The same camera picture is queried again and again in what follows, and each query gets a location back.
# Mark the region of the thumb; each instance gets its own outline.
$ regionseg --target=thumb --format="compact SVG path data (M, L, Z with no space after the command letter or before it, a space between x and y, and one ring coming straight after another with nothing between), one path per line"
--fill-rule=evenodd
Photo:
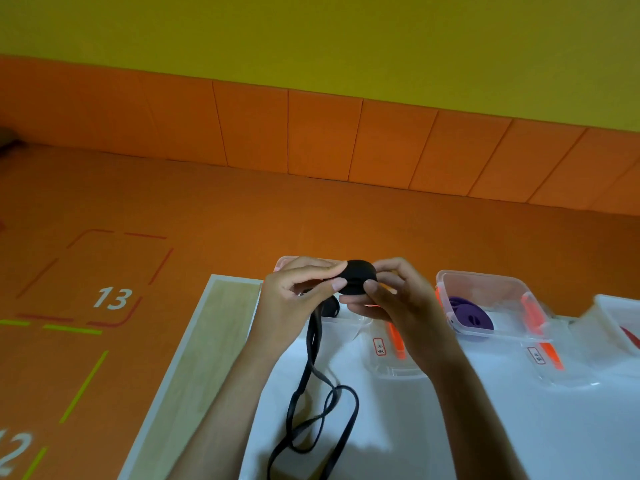
M347 285L347 280L344 278L334 278L329 281L318 284L313 290L303 295L305 306L308 308L310 314L316 309L316 306L320 305L325 299L329 298L338 290L341 290Z
M384 286L380 286L377 281L365 281L364 291L367 292L376 305L384 308L389 315L392 315L397 310L397 298L389 290L384 288Z

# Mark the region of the fingernail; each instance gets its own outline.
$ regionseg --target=fingernail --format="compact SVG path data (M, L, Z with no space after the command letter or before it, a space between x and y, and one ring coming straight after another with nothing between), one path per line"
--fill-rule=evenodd
M374 293L378 289L378 282L375 280L367 280L364 282L364 291Z
M347 280L344 278L336 278L331 282L331 286L333 287L333 291L338 291L347 286Z

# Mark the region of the white border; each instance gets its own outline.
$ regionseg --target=white border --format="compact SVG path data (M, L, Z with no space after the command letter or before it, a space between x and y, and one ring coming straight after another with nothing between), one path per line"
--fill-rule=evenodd
M173 358L171 359L171 363L164 373L164 378L162 382L160 382L160 387L158 387L158 391L156 392L156 396L154 397L151 406L147 411L147 416L145 416L145 420L142 422L142 426L136 436L131 449L129 450L129 454L127 455L127 459L122 466L120 474L118 475L118 480L128 480L133 467L138 460L138 455L140 455L140 450L142 450L142 445L145 443L147 439L147 435L149 433L149 429L151 429L151 425L153 425L158 410L164 401L164 396L166 394L167 389L169 389L169 385L173 379L173 375L175 374L175 370L178 368L178 363L180 363L180 359L182 354L184 354L184 350L187 348L187 344L189 343L189 339L191 338L191 334L193 329L196 327L198 323L198 318L200 318L200 313L204 307L207 298L209 297L209 292L213 286L213 283L217 280L220 281L228 281L228 282L236 282L236 283L262 283L261 280L251 280L249 278L238 278L236 276L224 276L222 274L212 274L209 277L209 281L200 296L200 300L196 306L196 309L193 311L193 315L189 320L189 324L182 335L182 339L180 340L180 344L178 344L178 348L175 350L175 354L173 354ZM258 307L258 300L260 300L260 295L258 295L258 299L255 301L255 308L253 309L253 315L251 316L251 323L249 324L249 330L251 330L251 325L253 324L253 318L255 316L255 310Z

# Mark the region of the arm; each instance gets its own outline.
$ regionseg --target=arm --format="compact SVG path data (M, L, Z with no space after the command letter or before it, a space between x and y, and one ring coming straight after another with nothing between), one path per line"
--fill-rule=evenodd
M402 258L378 261L374 266L378 281L396 293L370 280L364 286L367 295L341 296L340 301L357 314L395 324L411 357L436 389L458 479L526 480L431 284Z
M345 267L346 262L301 257L267 276L249 338L168 480L238 478L253 417L273 366L316 306L347 284L343 278L317 284L319 280L332 278Z

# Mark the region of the orange floor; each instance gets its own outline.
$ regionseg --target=orange floor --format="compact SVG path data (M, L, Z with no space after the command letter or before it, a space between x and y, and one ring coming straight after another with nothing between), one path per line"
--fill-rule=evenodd
M516 276L577 315L596 293L640 298L638 242L638 217L15 148L0 157L0 467L115 479L212 273L402 255L432 280Z

